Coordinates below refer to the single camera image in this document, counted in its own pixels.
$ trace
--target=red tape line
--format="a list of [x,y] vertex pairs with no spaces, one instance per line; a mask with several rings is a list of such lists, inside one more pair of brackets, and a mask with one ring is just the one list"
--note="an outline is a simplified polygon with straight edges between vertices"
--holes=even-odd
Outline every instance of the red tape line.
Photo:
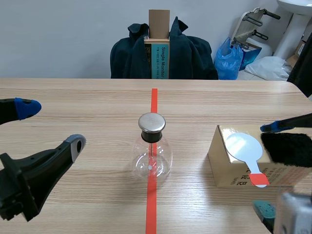
[[[152,89],[151,112],[157,113],[158,90]],[[157,144],[150,146],[148,161],[152,169],[148,173],[147,199],[146,199],[146,234],[157,233]]]

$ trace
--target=black foam block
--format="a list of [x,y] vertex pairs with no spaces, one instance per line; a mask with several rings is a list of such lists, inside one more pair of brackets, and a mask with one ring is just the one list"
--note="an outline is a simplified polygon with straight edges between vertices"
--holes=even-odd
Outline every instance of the black foam block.
[[272,161],[312,167],[312,140],[306,134],[262,133],[261,140]]

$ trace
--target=glass jar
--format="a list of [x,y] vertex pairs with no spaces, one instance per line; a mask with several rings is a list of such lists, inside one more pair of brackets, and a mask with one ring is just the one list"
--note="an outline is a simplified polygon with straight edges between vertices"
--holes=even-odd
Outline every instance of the glass jar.
[[146,113],[138,120],[141,136],[133,147],[132,170],[142,179],[152,173],[157,179],[165,178],[172,166],[172,149],[162,135],[166,121],[157,113]]

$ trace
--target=wall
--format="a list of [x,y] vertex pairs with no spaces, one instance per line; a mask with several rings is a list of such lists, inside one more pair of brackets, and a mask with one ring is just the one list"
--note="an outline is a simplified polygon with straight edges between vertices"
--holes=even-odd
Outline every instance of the wall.
[[171,9],[171,21],[179,16],[185,34],[207,40],[215,57],[241,15],[257,6],[282,16],[267,17],[261,29],[275,48],[290,13],[274,0],[2,0],[0,77],[109,78],[111,48],[130,24],[148,23],[150,8]]
[[304,32],[304,37],[303,40],[307,41],[309,39],[309,36],[312,33],[312,19],[310,20],[310,22],[308,23],[308,26],[306,28],[306,31]]

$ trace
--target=wooden table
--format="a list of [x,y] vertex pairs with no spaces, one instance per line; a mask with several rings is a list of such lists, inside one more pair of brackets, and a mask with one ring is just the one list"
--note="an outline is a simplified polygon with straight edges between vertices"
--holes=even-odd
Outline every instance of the wooden table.
[[[158,234],[267,234],[251,204],[275,201],[276,188],[216,188],[207,152],[217,124],[264,124],[312,112],[312,103],[280,81],[0,79],[1,98],[40,101],[35,117],[0,126],[0,153],[22,158],[55,148],[71,134],[87,145],[29,223],[0,221],[0,233],[144,234],[146,182],[129,163],[141,114],[158,88],[158,112],[174,154],[157,190]],[[299,189],[308,191],[303,180]]]

